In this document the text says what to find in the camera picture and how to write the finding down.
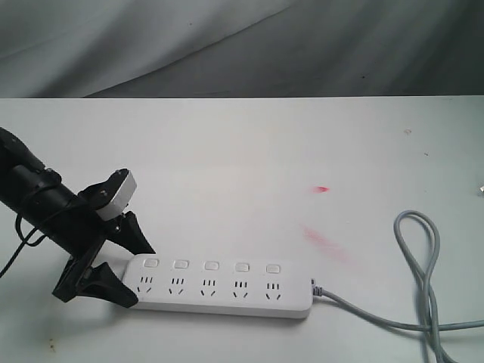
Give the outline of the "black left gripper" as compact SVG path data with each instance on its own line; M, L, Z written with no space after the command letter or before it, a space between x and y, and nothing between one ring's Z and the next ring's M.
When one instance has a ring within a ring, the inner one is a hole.
M103 221L92 208L96 191L105 181L74 194L62 184L51 191L55 213L51 220L51 239L70 254L53 295L63 302L85 296L102 299L122 307L133 307L138 297L103 262L92 263L106 240L133 255L155 254L136 218L129 211Z

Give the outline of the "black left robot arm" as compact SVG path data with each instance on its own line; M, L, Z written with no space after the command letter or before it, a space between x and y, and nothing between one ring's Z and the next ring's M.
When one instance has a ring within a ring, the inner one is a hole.
M1 130L1 202L15 212L22 247L48 238L70 258L52 293L67 303L77 296L102 299L124 308L138 297L104 262L92 265L106 241L133 255L152 254L136 216L126 207L137 188L129 169L73 193L14 134Z

